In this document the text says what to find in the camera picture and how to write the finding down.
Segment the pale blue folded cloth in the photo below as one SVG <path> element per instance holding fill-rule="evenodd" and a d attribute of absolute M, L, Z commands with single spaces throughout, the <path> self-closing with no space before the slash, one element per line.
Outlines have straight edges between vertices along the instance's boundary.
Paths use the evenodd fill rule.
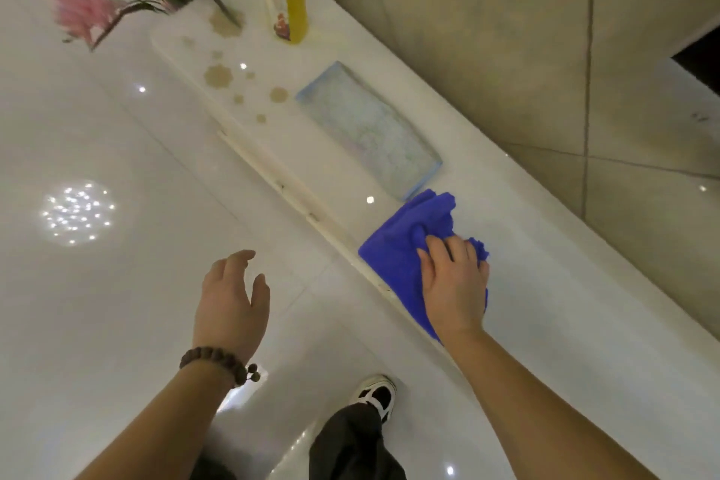
<path fill-rule="evenodd" d="M 395 200 L 410 199 L 443 165 L 416 127 L 340 61 L 294 98 Z"/>

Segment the brown liquid spill spots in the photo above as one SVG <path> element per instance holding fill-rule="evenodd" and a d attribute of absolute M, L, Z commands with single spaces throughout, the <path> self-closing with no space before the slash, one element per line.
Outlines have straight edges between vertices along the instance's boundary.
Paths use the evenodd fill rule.
<path fill-rule="evenodd" d="M 264 38 L 264 30 L 249 26 L 241 12 L 203 8 L 182 23 L 177 43 L 183 55 L 176 63 L 212 106 L 229 112 L 228 119 L 262 126 L 292 100 L 292 87 L 278 75 L 279 61 L 257 51 Z"/>

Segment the person's right forearm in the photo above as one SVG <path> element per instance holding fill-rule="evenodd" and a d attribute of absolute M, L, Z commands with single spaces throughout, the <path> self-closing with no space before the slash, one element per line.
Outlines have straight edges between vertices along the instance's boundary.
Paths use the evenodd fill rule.
<path fill-rule="evenodd" d="M 483 330 L 439 335 L 517 480 L 659 480 Z"/>

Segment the black and white shoe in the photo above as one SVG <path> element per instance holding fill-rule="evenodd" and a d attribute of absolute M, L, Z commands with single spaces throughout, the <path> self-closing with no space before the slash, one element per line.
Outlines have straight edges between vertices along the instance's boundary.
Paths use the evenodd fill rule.
<path fill-rule="evenodd" d="M 382 424 L 391 418 L 397 397 L 397 387 L 386 375 L 373 375 L 355 390 L 349 404 L 365 404 L 375 409 Z"/>

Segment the person's left forearm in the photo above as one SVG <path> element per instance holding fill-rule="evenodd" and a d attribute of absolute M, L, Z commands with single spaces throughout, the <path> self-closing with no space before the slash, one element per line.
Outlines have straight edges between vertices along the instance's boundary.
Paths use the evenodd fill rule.
<path fill-rule="evenodd" d="M 189 480 L 211 423 L 246 380 L 229 352 L 193 348 L 153 400 L 75 480 Z"/>

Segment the dark grey trousers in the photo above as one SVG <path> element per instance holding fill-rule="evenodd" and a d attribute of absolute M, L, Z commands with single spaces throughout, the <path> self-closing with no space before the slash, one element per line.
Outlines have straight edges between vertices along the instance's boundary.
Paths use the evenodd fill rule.
<path fill-rule="evenodd" d="M 386 448 L 386 423 L 369 403 L 337 411 L 313 441 L 301 440 L 265 480 L 407 480 Z"/>

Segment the person's left hand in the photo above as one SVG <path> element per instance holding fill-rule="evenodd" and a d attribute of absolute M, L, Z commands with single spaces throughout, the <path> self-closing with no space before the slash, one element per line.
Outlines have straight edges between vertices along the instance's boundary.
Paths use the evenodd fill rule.
<path fill-rule="evenodd" d="M 213 263 L 202 282 L 196 308 L 192 348 L 214 348 L 250 364 L 265 336 L 267 324 L 257 324 L 245 275 L 256 252 L 243 249 Z"/>

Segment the person's right hand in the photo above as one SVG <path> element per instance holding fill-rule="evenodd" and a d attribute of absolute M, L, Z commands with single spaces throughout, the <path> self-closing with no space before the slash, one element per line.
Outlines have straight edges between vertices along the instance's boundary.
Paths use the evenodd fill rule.
<path fill-rule="evenodd" d="M 449 354 L 482 331 L 490 267 L 468 240 L 469 262 L 454 263 L 450 237 L 427 236 L 435 266 L 434 285 L 422 285 L 427 318 Z"/>

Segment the blue microfibre cloth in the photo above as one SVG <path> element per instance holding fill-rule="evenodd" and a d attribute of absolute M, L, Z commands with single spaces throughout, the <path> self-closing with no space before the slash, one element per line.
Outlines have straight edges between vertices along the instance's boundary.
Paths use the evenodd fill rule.
<path fill-rule="evenodd" d="M 448 239 L 455 234 L 455 197 L 425 190 L 401 207 L 359 248 L 359 256 L 399 298 L 412 319 L 442 344 L 428 319 L 418 250 L 429 253 L 426 238 Z"/>

